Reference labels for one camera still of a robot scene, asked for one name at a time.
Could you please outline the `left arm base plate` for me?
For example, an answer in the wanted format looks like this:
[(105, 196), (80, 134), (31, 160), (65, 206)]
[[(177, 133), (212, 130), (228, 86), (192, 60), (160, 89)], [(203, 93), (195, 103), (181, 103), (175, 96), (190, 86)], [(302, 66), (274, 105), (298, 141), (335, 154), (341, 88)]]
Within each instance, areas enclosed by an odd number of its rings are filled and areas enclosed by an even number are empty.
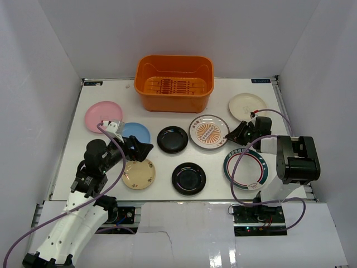
[(114, 207), (108, 216), (108, 220), (105, 224), (133, 224), (135, 220), (135, 207)]

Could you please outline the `orange sunburst patterned plate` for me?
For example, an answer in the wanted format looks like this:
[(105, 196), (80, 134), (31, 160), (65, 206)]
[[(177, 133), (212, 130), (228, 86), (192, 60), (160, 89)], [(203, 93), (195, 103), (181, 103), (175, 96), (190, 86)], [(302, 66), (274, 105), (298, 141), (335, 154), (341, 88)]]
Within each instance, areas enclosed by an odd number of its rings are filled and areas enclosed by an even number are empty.
[(229, 132), (227, 123), (212, 114), (198, 116), (189, 125), (189, 136), (192, 142), (206, 150), (223, 147), (228, 141), (225, 136)]

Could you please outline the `green rimmed white plate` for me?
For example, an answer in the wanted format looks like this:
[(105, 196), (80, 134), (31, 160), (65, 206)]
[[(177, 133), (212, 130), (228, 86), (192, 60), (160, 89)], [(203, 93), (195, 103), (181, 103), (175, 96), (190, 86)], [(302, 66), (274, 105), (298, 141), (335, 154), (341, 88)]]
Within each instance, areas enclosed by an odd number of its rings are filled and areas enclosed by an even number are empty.
[[(243, 151), (244, 149), (235, 149), (226, 155), (223, 170), (228, 181), (231, 181), (234, 166)], [(268, 174), (265, 159), (259, 153), (248, 150), (234, 174), (234, 186), (240, 190), (258, 190), (267, 182)]]

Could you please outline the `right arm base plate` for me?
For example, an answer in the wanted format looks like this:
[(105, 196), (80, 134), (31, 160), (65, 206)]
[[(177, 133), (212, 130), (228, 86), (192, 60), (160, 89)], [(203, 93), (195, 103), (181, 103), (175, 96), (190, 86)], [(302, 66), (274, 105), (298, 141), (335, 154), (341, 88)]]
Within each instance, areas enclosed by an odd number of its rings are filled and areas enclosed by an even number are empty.
[(285, 223), (282, 207), (249, 207), (233, 204), (228, 207), (228, 214), (233, 216), (234, 223)]

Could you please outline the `cream bear plate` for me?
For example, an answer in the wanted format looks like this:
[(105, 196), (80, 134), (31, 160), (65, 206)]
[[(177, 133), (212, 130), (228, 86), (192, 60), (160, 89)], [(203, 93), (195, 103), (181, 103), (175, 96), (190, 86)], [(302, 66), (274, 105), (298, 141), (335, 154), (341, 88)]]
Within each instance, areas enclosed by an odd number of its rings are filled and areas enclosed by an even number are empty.
[(249, 121), (251, 112), (266, 108), (267, 105), (263, 99), (250, 93), (237, 94), (229, 101), (231, 115), (240, 121)]

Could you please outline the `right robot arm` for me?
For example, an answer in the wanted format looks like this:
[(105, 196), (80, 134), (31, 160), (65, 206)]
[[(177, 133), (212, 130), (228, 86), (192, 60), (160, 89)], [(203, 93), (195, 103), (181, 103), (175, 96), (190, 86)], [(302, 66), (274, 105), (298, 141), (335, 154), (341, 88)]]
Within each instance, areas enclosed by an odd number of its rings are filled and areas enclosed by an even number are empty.
[[(270, 118), (258, 116), (249, 122), (242, 121), (235, 130), (225, 136), (227, 140), (245, 147), (229, 174), (232, 196), (240, 205), (253, 207), (252, 217), (260, 223), (266, 222), (272, 216), (271, 207), (295, 200), (303, 202), (299, 197), (288, 196), (300, 186), (318, 180), (321, 174), (312, 137), (274, 135), (271, 128)], [(237, 198), (234, 187), (238, 185), (235, 180), (238, 165), (251, 148), (257, 153), (276, 157), (276, 176), (266, 188), (257, 193), (252, 203), (246, 203)]]

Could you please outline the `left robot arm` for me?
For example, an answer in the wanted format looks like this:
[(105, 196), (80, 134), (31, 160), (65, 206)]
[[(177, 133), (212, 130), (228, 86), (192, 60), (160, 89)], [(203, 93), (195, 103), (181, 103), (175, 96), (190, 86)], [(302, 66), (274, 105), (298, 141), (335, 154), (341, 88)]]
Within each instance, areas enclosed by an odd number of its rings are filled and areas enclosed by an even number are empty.
[(54, 221), (36, 252), (26, 254), (23, 266), (74, 267), (99, 227), (117, 219), (116, 199), (101, 193), (108, 181), (107, 172), (120, 161), (142, 162), (152, 149), (152, 144), (141, 143), (134, 136), (123, 141), (111, 138), (110, 143), (90, 141), (70, 187), (63, 217)]

